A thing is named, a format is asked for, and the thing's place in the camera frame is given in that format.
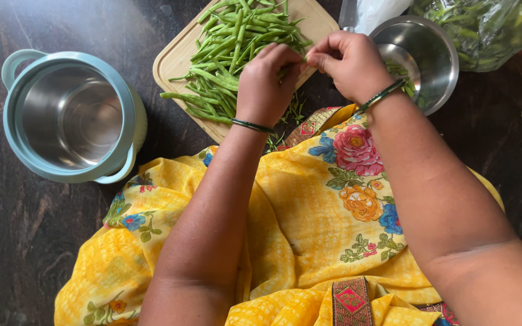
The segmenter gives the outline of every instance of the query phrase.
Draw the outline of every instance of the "bangle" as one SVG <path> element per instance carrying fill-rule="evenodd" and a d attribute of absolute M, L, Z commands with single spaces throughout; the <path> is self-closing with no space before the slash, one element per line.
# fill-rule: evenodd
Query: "bangle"
<path fill-rule="evenodd" d="M 233 122 L 233 124 L 235 124 L 235 125 L 243 126 L 245 128 L 249 128 L 249 129 L 253 129 L 253 130 L 257 130 L 257 131 L 261 131 L 261 132 L 266 132 L 272 136 L 277 136 L 277 133 L 275 132 L 275 130 L 264 127 L 264 126 L 256 125 L 255 123 L 251 123 L 251 122 L 247 122 L 247 121 L 243 121 L 243 120 L 239 120 L 239 119 L 235 119 L 235 118 L 231 119 L 231 122 Z"/>
<path fill-rule="evenodd" d="M 382 100 L 384 97 L 387 97 L 390 93 L 395 91 L 396 89 L 402 87 L 403 85 L 406 85 L 407 81 L 404 78 L 400 78 L 397 81 L 395 81 L 394 84 L 390 85 L 388 88 L 384 89 L 380 93 L 378 93 L 376 96 L 372 97 L 371 100 L 364 103 L 361 107 L 359 107 L 359 110 L 362 112 L 366 112 L 366 110 L 374 105 L 377 101 Z"/>

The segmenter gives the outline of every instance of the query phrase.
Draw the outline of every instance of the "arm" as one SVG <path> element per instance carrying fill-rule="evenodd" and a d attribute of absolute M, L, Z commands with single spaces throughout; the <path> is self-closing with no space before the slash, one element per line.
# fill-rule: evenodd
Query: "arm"
<path fill-rule="evenodd" d="M 308 64 L 356 103 L 393 82 L 361 34 L 330 34 Z M 522 242 L 497 202 L 405 94 L 394 92 L 367 117 L 408 245 L 443 300 L 461 324 L 522 324 Z"/>
<path fill-rule="evenodd" d="M 237 118 L 273 126 L 289 104 L 301 56 L 285 45 L 265 47 L 241 74 Z M 139 324 L 223 325 L 234 305 L 245 216 L 267 134 L 234 125 L 192 199 L 170 231 L 142 305 Z M 196 311 L 186 313 L 191 308 Z"/>

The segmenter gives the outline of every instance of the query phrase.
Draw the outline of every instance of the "wooden cutting board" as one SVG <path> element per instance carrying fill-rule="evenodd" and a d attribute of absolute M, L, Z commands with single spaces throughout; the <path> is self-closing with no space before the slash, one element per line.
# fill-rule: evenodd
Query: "wooden cutting board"
<path fill-rule="evenodd" d="M 167 79 L 184 76 L 187 73 L 188 67 L 191 65 L 190 58 L 197 51 L 194 40 L 199 37 L 202 30 L 202 26 L 197 20 L 207 9 L 219 1 L 211 1 L 156 57 L 153 65 L 154 80 L 165 92 L 192 93 L 185 88 L 185 85 L 188 85 L 185 79 L 172 82 Z M 313 40 L 313 43 L 316 44 L 330 32 L 339 30 L 337 22 L 316 0 L 289 0 L 289 21 L 306 16 L 308 18 L 298 24 L 301 28 L 301 38 L 304 40 Z M 311 68 L 303 71 L 296 87 L 299 88 L 314 72 L 315 69 Z M 185 109 L 183 101 L 177 99 L 174 101 Z M 202 120 L 192 115 L 191 117 L 218 143 L 223 140 L 230 128 L 223 123 Z"/>

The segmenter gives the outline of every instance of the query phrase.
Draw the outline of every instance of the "pot handle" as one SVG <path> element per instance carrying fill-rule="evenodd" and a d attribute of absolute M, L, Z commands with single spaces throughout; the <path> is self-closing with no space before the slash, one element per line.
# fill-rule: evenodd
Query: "pot handle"
<path fill-rule="evenodd" d="M 134 167 L 134 163 L 136 162 L 136 149 L 134 148 L 134 142 L 130 146 L 130 149 L 128 150 L 128 156 L 126 158 L 126 163 L 124 163 L 124 166 L 122 169 L 111 176 L 101 176 L 98 179 L 94 180 L 98 183 L 114 183 L 116 181 L 122 180 L 125 176 L 127 176 L 130 171 L 132 171 L 132 168 Z"/>
<path fill-rule="evenodd" d="M 9 91 L 13 82 L 15 82 L 15 70 L 19 66 L 19 63 L 29 59 L 37 60 L 45 56 L 47 56 L 47 53 L 33 49 L 24 49 L 13 52 L 5 60 L 3 67 L 1 67 L 1 79 L 4 81 L 5 88 Z"/>

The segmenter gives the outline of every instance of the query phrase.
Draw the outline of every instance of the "saree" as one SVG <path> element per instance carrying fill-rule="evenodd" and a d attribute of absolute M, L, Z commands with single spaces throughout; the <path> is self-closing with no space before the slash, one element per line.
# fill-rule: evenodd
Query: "saree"
<path fill-rule="evenodd" d="M 355 110 L 318 111 L 261 158 L 226 325 L 459 324 L 408 248 L 366 116 Z M 56 297 L 56 325 L 137 323 L 166 236 L 216 149 L 139 168 L 80 248 Z"/>

